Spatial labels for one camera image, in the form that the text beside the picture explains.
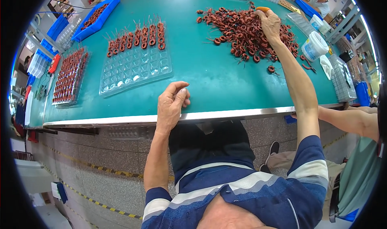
red electronic device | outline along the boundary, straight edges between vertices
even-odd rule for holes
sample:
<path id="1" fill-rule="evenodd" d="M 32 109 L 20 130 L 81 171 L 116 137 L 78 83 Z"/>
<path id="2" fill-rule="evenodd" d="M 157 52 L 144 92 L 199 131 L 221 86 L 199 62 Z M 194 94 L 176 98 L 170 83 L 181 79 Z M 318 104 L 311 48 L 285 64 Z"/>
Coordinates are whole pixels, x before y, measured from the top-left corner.
<path id="1" fill-rule="evenodd" d="M 55 57 L 52 59 L 50 67 L 48 68 L 49 74 L 52 74 L 55 72 L 56 67 L 58 66 L 59 60 L 60 60 L 60 55 L 59 54 L 55 55 Z"/>

yellow-black floor tape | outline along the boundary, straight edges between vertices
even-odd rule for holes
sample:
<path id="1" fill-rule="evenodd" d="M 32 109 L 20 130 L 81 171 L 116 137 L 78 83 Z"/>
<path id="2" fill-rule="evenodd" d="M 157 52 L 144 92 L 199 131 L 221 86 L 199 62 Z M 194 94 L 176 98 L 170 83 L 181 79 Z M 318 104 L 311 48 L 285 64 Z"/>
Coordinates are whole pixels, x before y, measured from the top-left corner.
<path id="1" fill-rule="evenodd" d="M 108 209 L 108 210 L 111 210 L 111 211 L 120 213 L 121 215 L 127 215 L 128 217 L 134 217 L 134 218 L 141 219 L 141 220 L 143 219 L 142 216 L 134 215 L 134 214 L 130 214 L 130 213 L 124 212 L 124 211 L 122 211 L 122 210 L 114 209 L 114 208 L 112 208 L 112 207 L 109 207 L 109 206 L 107 206 L 107 205 L 104 205 L 103 203 L 100 203 L 100 202 L 98 202 L 98 201 L 95 201 L 95 200 L 93 200 L 93 199 L 90 198 L 90 197 L 85 196 L 84 194 L 80 193 L 79 191 L 77 191 L 76 189 L 72 188 L 70 185 L 68 185 L 67 183 L 65 183 L 65 182 L 64 182 L 61 178 L 59 178 L 56 174 L 54 174 L 53 172 L 51 172 L 51 170 L 50 170 L 45 164 L 43 164 L 42 162 L 40 162 L 40 163 L 41 163 L 41 164 L 43 165 L 43 167 L 44 167 L 48 172 L 50 172 L 55 178 L 59 179 L 59 181 L 60 181 L 62 184 L 64 184 L 66 187 L 70 188 L 72 191 L 74 191 L 75 193 L 79 194 L 79 195 L 82 196 L 83 198 L 87 199 L 88 201 L 93 202 L 94 204 L 99 205 L 99 206 L 101 206 L 101 207 L 103 207 L 103 208 L 106 208 L 106 209 Z"/>
<path id="2" fill-rule="evenodd" d="M 335 142 L 339 141 L 340 139 L 342 139 L 343 137 L 345 137 L 346 135 L 348 134 L 348 132 L 344 133 L 343 135 L 339 136 L 337 139 L 331 141 L 330 143 L 328 144 L 325 144 L 324 146 L 322 146 L 322 149 L 328 147 L 328 146 L 331 146 L 332 144 L 334 144 Z"/>
<path id="3" fill-rule="evenodd" d="M 73 209 L 70 208 L 70 206 L 66 205 L 72 212 L 74 212 L 75 214 L 77 214 L 80 218 L 84 219 L 87 223 L 89 223 L 90 225 L 94 226 L 95 228 L 99 228 L 98 226 L 94 225 L 93 223 L 89 222 L 88 220 L 86 220 L 85 218 L 83 218 L 81 215 L 79 215 L 77 212 L 75 212 Z"/>
<path id="4" fill-rule="evenodd" d="M 43 142 L 41 142 L 41 144 L 43 146 L 51 149 L 55 153 L 65 157 L 66 159 L 70 159 L 71 161 L 74 161 L 74 162 L 79 163 L 79 164 L 83 164 L 83 165 L 85 165 L 87 167 L 90 167 L 92 169 L 102 170 L 102 171 L 105 171 L 107 173 L 123 175 L 123 176 L 126 176 L 126 177 L 133 177 L 133 178 L 140 178 L 140 179 L 144 178 L 143 174 L 130 173 L 130 172 L 125 172 L 125 171 L 119 171 L 119 170 L 115 170 L 115 169 L 106 168 L 106 167 L 103 167 L 103 166 L 98 166 L 98 165 L 95 165 L 95 164 L 83 161 L 81 159 L 76 159 L 76 158 L 73 158 L 71 156 L 68 156 L 68 155 L 66 155 L 66 154 L 64 154 L 64 153 L 62 153 L 62 152 L 60 152 L 58 150 L 53 149 L 52 147 L 48 146 L 47 144 L 45 144 Z M 169 181 L 175 181 L 175 177 L 174 176 L 169 176 Z"/>

gray shirt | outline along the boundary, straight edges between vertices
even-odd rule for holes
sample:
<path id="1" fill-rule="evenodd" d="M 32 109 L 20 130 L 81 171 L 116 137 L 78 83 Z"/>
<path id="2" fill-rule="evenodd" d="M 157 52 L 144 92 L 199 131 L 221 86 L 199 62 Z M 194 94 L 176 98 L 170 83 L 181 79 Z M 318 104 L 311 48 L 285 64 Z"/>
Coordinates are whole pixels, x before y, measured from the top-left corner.
<path id="1" fill-rule="evenodd" d="M 309 0 L 309 3 L 320 10 L 322 18 L 324 18 L 329 13 L 328 2 L 317 2 L 317 0 Z"/>

green shirt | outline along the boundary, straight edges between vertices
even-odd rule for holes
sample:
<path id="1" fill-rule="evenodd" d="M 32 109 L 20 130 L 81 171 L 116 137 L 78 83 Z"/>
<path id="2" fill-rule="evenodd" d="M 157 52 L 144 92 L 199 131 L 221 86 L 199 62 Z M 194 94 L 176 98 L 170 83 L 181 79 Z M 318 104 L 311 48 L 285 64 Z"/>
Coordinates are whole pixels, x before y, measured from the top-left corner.
<path id="1" fill-rule="evenodd" d="M 377 143 L 360 137 L 341 172 L 339 187 L 339 216 L 346 216 L 364 206 L 375 185 L 381 165 Z"/>

striped polo shirt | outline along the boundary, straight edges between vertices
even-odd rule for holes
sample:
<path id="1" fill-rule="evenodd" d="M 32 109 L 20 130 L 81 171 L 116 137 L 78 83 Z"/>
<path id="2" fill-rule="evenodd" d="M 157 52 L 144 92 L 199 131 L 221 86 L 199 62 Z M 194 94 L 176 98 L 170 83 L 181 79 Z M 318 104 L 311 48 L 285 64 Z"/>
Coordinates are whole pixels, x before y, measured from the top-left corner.
<path id="1" fill-rule="evenodd" d="M 320 138 L 303 139 L 284 179 L 257 172 L 252 161 L 211 157 L 175 175 L 177 195 L 159 187 L 146 193 L 142 228 L 196 228 L 217 195 L 257 216 L 266 226 L 314 228 L 322 218 L 328 168 Z"/>

